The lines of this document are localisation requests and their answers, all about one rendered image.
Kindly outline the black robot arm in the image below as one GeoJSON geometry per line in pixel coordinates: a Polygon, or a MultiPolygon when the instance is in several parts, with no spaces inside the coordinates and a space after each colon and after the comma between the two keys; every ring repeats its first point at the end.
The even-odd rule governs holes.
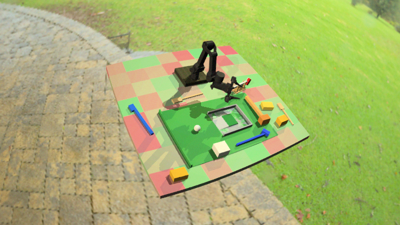
{"type": "MultiPolygon", "coordinates": [[[[209,83],[213,82],[210,85],[211,89],[215,88],[220,90],[222,82],[225,78],[225,74],[223,72],[216,71],[217,56],[218,56],[217,46],[212,40],[209,40],[203,42],[202,48],[203,50],[199,56],[198,61],[195,64],[193,64],[192,68],[189,69],[191,72],[191,75],[189,75],[189,77],[191,78],[192,81],[200,79],[199,72],[204,71],[205,69],[204,63],[206,57],[209,55],[209,67],[208,67],[209,71],[207,72],[206,80],[209,83]],[[212,49],[213,52],[211,52],[212,49]]],[[[231,94],[233,89],[233,87],[231,87],[232,84],[227,83],[225,85],[226,87],[225,89],[223,89],[223,91],[227,94],[231,94]]]]}

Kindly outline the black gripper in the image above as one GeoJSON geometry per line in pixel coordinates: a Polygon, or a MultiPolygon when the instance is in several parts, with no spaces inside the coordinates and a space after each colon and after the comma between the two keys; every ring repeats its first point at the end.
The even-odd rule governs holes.
{"type": "MultiPolygon", "coordinates": [[[[241,88],[244,88],[243,86],[241,86],[240,84],[237,83],[236,77],[232,76],[230,81],[231,81],[231,87],[233,87],[233,84],[235,84],[235,85],[238,85],[241,88]]],[[[223,89],[226,88],[225,84],[227,84],[227,83],[222,82],[221,87],[220,87],[221,91],[223,91],[223,89]]],[[[230,96],[230,94],[227,94],[227,95],[225,95],[224,101],[228,103],[229,100],[231,100],[231,99],[234,100],[234,99],[240,99],[240,98],[234,97],[234,96],[230,96]]]]}

